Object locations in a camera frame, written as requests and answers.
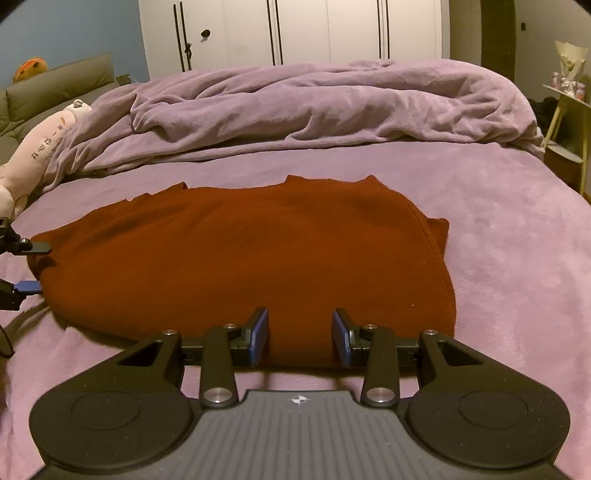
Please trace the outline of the orange plush toy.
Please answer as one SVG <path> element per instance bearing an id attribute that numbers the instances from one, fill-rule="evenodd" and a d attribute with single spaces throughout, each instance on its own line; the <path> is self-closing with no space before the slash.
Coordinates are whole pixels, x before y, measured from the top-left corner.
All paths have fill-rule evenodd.
<path id="1" fill-rule="evenodd" d="M 27 80 L 48 70 L 47 62 L 40 57 L 31 58 L 21 64 L 12 77 L 12 83 Z"/>

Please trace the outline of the pink plush toy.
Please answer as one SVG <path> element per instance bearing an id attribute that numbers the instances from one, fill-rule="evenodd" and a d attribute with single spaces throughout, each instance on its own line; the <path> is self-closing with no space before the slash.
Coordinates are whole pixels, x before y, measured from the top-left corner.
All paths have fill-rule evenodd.
<path id="1" fill-rule="evenodd" d="M 10 160 L 1 166 L 1 217 L 14 220 L 26 208 L 29 196 L 41 182 L 50 155 L 64 135 L 92 108 L 80 99 L 53 113 L 23 139 Z"/>

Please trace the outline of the green padded headboard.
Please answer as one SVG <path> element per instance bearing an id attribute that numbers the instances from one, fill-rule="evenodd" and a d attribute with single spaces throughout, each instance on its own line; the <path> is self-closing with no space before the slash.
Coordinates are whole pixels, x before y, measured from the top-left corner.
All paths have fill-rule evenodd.
<path id="1" fill-rule="evenodd" d="M 118 87 L 111 53 L 62 65 L 1 90 L 1 164 L 40 122 L 80 99 L 91 105 Z"/>

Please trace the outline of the rust orange shirt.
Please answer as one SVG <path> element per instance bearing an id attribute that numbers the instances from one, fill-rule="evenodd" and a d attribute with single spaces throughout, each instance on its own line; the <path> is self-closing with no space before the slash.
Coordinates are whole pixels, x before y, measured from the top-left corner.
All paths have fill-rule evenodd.
<path id="1" fill-rule="evenodd" d="M 39 234 L 52 250 L 28 265 L 50 310 L 73 325 L 132 340 L 166 329 L 196 338 L 263 307 L 267 364 L 325 368 L 335 364 L 338 308 L 400 337 L 454 334 L 449 228 L 372 176 L 177 184 Z"/>

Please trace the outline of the purple bed sheet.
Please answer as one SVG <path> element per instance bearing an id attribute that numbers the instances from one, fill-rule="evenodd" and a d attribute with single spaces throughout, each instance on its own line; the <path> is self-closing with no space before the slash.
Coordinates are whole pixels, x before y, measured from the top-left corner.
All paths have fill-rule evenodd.
<path id="1" fill-rule="evenodd" d="M 244 188 L 287 175 L 374 175 L 427 216 L 450 221 L 446 263 L 457 298 L 456 337 L 564 399 L 572 426 L 557 463 L 574 479 L 590 479 L 590 205 L 525 151 L 399 141 L 145 165 L 64 182 L 14 228 L 32 237 L 180 182 Z M 1 325 L 16 347 L 12 359 L 1 359 L 1 479 L 29 479 L 43 463 L 29 435 L 32 404 L 126 345 L 55 320 L 39 296 L 20 312 L 1 312 Z"/>

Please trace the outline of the white wardrobe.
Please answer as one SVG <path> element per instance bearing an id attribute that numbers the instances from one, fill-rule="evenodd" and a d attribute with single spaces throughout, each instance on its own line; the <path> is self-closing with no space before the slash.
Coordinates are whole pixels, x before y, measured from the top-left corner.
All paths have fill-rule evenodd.
<path id="1" fill-rule="evenodd" d="M 177 72 L 296 63 L 446 58 L 442 0 L 141 1 L 150 78 Z"/>

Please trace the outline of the wrapped flower bouquet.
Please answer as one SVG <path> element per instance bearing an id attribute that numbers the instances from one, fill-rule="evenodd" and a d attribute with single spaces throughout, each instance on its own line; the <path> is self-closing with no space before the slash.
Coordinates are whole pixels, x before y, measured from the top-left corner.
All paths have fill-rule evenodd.
<path id="1" fill-rule="evenodd" d="M 586 84 L 581 80 L 585 68 L 588 47 L 580 47 L 570 42 L 555 41 L 559 58 L 558 72 L 551 77 L 551 86 L 578 100 L 586 99 Z"/>

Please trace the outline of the dark wooden door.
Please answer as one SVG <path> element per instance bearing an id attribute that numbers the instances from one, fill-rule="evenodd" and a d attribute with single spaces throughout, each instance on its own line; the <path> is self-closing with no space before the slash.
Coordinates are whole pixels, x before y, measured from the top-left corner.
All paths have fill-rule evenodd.
<path id="1" fill-rule="evenodd" d="M 481 0 L 481 66 L 515 80 L 516 11 L 514 0 Z"/>

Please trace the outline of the purple crumpled duvet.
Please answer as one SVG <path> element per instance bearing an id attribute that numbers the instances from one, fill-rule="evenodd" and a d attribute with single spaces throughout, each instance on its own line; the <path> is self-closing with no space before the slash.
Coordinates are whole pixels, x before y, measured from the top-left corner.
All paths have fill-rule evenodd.
<path id="1" fill-rule="evenodd" d="M 526 96 L 451 59 L 193 70 L 101 95 L 49 158 L 40 189 L 150 163 L 425 142 L 497 143 L 543 155 Z"/>

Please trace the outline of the yellow side table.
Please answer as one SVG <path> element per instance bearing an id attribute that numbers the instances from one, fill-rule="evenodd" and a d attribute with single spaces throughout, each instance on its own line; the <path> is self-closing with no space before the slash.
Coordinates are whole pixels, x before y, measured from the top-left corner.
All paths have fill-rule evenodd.
<path id="1" fill-rule="evenodd" d="M 550 85 L 557 105 L 543 140 L 543 149 L 578 168 L 576 190 L 585 195 L 590 165 L 590 104 Z"/>

